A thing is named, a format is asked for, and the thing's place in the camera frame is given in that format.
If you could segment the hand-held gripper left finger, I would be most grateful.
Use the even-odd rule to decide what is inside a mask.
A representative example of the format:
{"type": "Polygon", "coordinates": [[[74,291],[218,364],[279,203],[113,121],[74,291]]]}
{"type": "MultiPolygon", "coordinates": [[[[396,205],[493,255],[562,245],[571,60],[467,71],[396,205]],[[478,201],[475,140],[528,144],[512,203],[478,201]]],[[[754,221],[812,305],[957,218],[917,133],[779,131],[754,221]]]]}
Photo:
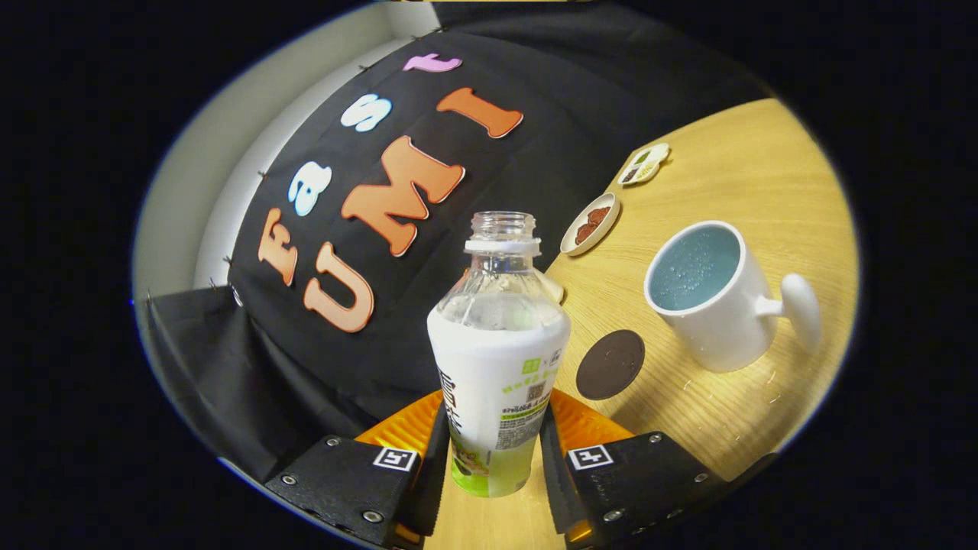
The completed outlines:
{"type": "Polygon", "coordinates": [[[369,549],[422,549],[436,529],[449,454],[441,391],[356,438],[326,435],[265,488],[329,532],[369,549]]]}

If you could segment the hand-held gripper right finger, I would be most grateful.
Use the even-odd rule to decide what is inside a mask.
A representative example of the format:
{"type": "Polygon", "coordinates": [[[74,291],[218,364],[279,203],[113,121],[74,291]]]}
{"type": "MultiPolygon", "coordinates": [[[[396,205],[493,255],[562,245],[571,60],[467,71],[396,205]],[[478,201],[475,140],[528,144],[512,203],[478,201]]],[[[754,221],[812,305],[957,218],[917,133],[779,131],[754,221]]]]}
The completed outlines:
{"type": "Polygon", "coordinates": [[[568,549],[647,549],[729,483],[660,431],[628,429],[559,390],[540,431],[555,530],[568,549]]]}

